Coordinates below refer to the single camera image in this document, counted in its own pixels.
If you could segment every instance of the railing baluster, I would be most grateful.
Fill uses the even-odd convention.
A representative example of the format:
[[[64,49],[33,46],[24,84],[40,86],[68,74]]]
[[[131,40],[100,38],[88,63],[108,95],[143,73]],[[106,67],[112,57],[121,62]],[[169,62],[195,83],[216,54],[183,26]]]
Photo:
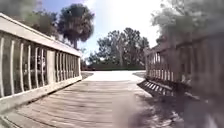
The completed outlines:
[[[73,62],[73,67],[72,67],[72,71],[73,71],[73,78],[75,78],[75,57],[72,56],[72,62]]]
[[[64,72],[64,80],[66,80],[66,56],[65,53],[63,53],[63,72]]]
[[[59,68],[60,68],[60,81],[63,80],[63,58],[62,58],[62,53],[59,53],[59,58],[60,58],[60,65],[59,65]]]
[[[15,47],[15,41],[11,41],[11,49],[10,49],[10,86],[11,86],[11,94],[15,94],[14,89],[14,76],[13,76],[13,63],[14,63],[14,47]]]
[[[155,54],[156,56],[156,60],[155,60],[155,70],[156,70],[156,74],[155,74],[155,77],[158,78],[158,54],[156,53]]]
[[[149,55],[149,58],[150,58],[150,59],[149,59],[149,65],[150,65],[150,67],[149,67],[149,71],[150,71],[149,74],[150,74],[150,78],[152,78],[152,77],[153,77],[153,76],[152,76],[152,71],[153,71],[153,69],[152,69],[152,68],[153,68],[152,59],[153,59],[153,58],[152,58],[152,55],[151,55],[151,54]]]
[[[78,60],[78,62],[77,62],[77,65],[78,65],[78,67],[77,67],[78,76],[81,76],[81,59],[80,59],[80,57],[77,57],[77,60]]]
[[[44,86],[45,81],[44,81],[44,50],[43,48],[41,49],[41,81],[42,81],[42,85]]]
[[[56,81],[59,82],[59,67],[58,67],[58,62],[59,62],[59,56],[58,52],[56,52]]]
[[[38,63],[38,48],[35,48],[35,83],[37,88],[39,88],[39,82],[38,82],[38,67],[37,67],[37,63]]]
[[[78,67],[78,65],[77,65],[77,57],[75,56],[74,58],[75,58],[74,59],[75,60],[75,69],[74,69],[75,70],[75,77],[77,77],[77,75],[78,75],[77,74],[77,67]]]
[[[32,85],[31,85],[31,72],[30,72],[30,59],[31,59],[31,46],[28,45],[28,55],[27,55],[27,77],[28,77],[28,86],[29,86],[29,90],[32,89]]]
[[[20,44],[20,60],[19,60],[19,72],[20,72],[20,88],[22,92],[24,92],[24,82],[23,82],[23,50],[24,50],[24,44]]]
[[[67,79],[69,79],[69,69],[68,69],[69,61],[68,61],[68,54],[65,54],[65,58],[66,58],[66,77],[67,77]]]
[[[72,78],[72,74],[71,74],[71,73],[72,73],[72,72],[71,72],[71,65],[72,65],[71,63],[72,63],[72,60],[71,60],[71,56],[70,56],[70,55],[68,56],[68,62],[69,62],[69,63],[68,63],[68,64],[69,64],[69,65],[68,65],[68,67],[69,67],[69,68],[68,68],[68,69],[69,69],[69,70],[68,70],[68,71],[69,71],[69,78]]]
[[[74,78],[74,71],[73,68],[74,67],[74,60],[73,60],[73,56],[71,56],[71,77]]]
[[[3,62],[3,55],[4,55],[4,44],[5,39],[1,38],[1,44],[0,44],[0,96],[4,97],[4,86],[3,86],[3,71],[2,71],[2,62]]]

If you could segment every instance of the tree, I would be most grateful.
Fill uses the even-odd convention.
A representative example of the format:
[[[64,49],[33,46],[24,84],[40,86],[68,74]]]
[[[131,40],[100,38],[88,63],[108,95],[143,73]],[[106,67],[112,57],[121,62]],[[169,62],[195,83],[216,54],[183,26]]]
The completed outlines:
[[[48,36],[58,36],[57,14],[46,11],[31,13],[26,20],[26,24]]]
[[[143,49],[148,44],[148,40],[141,37],[137,30],[112,31],[98,40],[99,52],[91,54],[88,61],[99,70],[143,69]]]
[[[86,41],[93,34],[94,14],[82,4],[62,9],[58,31],[77,49],[77,41]]]
[[[153,25],[160,27],[168,43],[183,43],[197,37],[214,24],[224,21],[224,0],[168,0],[162,11],[153,14]]]

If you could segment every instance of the railing post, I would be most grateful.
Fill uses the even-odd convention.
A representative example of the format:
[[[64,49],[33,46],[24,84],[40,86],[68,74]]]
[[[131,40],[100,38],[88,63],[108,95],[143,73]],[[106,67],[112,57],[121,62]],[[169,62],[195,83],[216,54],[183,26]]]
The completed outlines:
[[[0,97],[4,97],[5,93],[4,93],[4,86],[3,86],[3,55],[4,55],[4,44],[5,44],[5,40],[2,37],[1,38],[1,42],[0,42]]]
[[[81,76],[81,58],[78,57],[78,76]]]
[[[146,69],[146,77],[149,76],[149,56],[145,55],[145,69]]]
[[[55,82],[55,52],[47,50],[47,81],[48,84]]]

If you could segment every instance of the cloud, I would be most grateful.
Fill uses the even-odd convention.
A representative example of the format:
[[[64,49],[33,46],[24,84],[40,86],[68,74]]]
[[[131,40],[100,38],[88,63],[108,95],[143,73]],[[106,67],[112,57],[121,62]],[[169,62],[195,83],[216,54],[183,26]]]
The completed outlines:
[[[83,4],[86,5],[90,10],[95,7],[96,0],[86,0]]]

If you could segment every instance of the wooden deck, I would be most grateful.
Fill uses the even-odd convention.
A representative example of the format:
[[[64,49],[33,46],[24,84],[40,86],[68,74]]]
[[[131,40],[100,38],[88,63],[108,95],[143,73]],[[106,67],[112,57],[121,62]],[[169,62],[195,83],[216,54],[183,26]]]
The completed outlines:
[[[3,116],[18,128],[125,128],[145,95],[137,81],[76,83]]]

